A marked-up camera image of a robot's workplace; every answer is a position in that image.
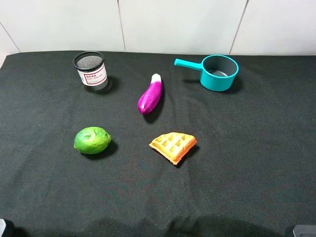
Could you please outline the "orange toy waffle piece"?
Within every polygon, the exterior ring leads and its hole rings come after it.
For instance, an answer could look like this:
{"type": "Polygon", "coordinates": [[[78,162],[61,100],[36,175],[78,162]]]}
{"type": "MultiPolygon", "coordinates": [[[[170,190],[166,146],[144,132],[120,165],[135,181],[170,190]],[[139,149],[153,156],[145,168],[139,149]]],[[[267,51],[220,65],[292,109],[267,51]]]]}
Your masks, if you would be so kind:
{"type": "Polygon", "coordinates": [[[197,140],[192,135],[170,132],[155,138],[149,146],[163,155],[173,165],[177,165],[196,143],[197,140]]]}

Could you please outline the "black mesh pen holder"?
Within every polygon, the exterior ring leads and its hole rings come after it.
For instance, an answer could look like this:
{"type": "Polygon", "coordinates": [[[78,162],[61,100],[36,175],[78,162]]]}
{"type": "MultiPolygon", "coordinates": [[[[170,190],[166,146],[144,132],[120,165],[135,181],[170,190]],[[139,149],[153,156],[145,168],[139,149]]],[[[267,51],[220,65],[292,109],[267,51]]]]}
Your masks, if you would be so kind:
{"type": "Polygon", "coordinates": [[[89,93],[99,93],[109,86],[104,56],[97,51],[81,52],[73,59],[84,88],[89,93]]]}

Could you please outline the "teal toy saucepan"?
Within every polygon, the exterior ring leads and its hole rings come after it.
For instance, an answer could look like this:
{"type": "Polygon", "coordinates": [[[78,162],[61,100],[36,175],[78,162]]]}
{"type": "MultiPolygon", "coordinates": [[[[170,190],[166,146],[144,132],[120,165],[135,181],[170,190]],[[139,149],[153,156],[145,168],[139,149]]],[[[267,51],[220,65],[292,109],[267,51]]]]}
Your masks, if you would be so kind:
{"type": "Polygon", "coordinates": [[[206,56],[201,63],[175,59],[174,65],[200,71],[201,85],[215,92],[228,90],[239,71],[235,60],[218,54],[206,56]]]}

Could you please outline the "black table cloth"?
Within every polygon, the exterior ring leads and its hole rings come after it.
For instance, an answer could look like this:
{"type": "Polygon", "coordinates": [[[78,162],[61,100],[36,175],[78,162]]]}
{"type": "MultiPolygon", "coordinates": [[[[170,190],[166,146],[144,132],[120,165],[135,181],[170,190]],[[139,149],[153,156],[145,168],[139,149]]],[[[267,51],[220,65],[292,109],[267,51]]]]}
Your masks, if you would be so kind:
{"type": "Polygon", "coordinates": [[[175,55],[105,52],[109,88],[85,91],[75,51],[19,53],[0,69],[0,216],[20,237],[280,237],[316,222],[316,59],[235,56],[222,93],[175,55]],[[152,75],[162,94],[141,114],[152,75]],[[93,155],[78,132],[112,137],[93,155]],[[149,144],[197,143],[173,165],[149,144]]]}

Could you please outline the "green toy lime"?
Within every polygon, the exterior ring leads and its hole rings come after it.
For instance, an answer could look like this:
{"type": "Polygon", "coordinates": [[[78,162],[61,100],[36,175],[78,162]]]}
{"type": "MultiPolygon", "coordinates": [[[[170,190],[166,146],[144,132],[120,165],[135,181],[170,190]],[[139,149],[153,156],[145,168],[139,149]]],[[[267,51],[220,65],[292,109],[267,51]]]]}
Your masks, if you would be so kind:
{"type": "Polygon", "coordinates": [[[86,127],[75,136],[74,148],[82,154],[98,154],[108,147],[111,140],[111,135],[105,129],[86,127]]]}

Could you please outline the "purple toy eggplant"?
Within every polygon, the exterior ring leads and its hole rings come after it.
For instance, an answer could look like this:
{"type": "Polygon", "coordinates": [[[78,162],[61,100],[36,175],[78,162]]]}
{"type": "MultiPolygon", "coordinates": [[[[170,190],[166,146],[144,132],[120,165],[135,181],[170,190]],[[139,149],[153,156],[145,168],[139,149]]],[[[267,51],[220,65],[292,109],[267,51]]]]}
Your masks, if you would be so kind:
{"type": "Polygon", "coordinates": [[[148,89],[138,101],[138,110],[141,114],[151,113],[157,106],[162,94],[162,80],[159,74],[153,74],[148,89]]]}

